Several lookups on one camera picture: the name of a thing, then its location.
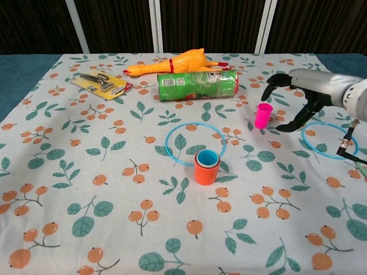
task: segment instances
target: curtain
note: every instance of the curtain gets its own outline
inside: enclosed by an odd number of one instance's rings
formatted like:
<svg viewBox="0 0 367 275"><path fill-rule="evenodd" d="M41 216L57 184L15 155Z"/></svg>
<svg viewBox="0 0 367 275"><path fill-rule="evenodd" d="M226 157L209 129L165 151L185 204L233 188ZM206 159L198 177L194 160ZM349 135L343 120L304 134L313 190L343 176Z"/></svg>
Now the curtain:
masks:
<svg viewBox="0 0 367 275"><path fill-rule="evenodd" d="M91 53L153 52L148 0L75 0Z"/></svg>
<svg viewBox="0 0 367 275"><path fill-rule="evenodd" d="M0 54L80 53L64 0L0 1Z"/></svg>
<svg viewBox="0 0 367 275"><path fill-rule="evenodd" d="M366 0L278 0L266 53L367 54Z"/></svg>
<svg viewBox="0 0 367 275"><path fill-rule="evenodd" d="M165 52L254 52L265 0L160 1Z"/></svg>

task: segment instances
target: teal floor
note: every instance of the teal floor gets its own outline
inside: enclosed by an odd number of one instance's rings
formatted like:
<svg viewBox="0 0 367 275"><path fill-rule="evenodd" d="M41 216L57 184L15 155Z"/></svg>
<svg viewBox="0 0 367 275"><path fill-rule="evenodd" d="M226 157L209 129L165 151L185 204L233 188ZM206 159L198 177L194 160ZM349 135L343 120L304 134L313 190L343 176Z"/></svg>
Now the teal floor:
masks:
<svg viewBox="0 0 367 275"><path fill-rule="evenodd" d="M367 57L361 54L316 54L334 73L367 78ZM0 121L28 94L60 54L0 56Z"/></svg>

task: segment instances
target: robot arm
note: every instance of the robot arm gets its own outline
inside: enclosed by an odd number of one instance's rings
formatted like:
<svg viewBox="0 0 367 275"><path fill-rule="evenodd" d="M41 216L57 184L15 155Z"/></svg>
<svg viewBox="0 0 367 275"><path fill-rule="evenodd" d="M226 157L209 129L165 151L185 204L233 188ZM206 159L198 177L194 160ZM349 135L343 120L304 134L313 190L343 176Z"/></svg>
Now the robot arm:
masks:
<svg viewBox="0 0 367 275"><path fill-rule="evenodd" d="M276 129L282 132L293 132L304 126L307 121L324 106L345 108L353 117L367 121L367 79L359 77L318 72L308 69L294 69L289 74L275 74L267 82L262 101L270 96L277 87L298 88L304 91L307 104L288 124L279 125Z"/></svg>

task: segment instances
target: yellow rubber chicken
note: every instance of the yellow rubber chicken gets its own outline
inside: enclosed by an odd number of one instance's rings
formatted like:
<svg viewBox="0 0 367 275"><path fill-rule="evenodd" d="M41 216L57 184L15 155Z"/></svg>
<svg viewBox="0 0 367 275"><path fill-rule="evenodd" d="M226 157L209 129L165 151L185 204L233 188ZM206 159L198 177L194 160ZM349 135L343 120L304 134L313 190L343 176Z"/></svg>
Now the yellow rubber chicken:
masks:
<svg viewBox="0 0 367 275"><path fill-rule="evenodd" d="M212 69L209 66L227 66L226 62L209 61L204 55L204 49L188 50L179 56L167 61L150 65L129 66L124 73L129 76L141 76L145 73L185 73L185 72L206 72L224 69Z"/></svg>

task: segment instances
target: pink cup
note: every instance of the pink cup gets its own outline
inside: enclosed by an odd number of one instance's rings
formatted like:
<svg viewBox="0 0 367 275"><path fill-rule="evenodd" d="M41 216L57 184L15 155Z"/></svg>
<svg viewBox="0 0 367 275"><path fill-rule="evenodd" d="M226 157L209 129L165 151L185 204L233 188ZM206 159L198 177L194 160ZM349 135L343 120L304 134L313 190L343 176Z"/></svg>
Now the pink cup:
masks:
<svg viewBox="0 0 367 275"><path fill-rule="evenodd" d="M267 103L261 103L257 106L255 127L257 129L264 129L269 123L269 118L273 111L273 107Z"/></svg>

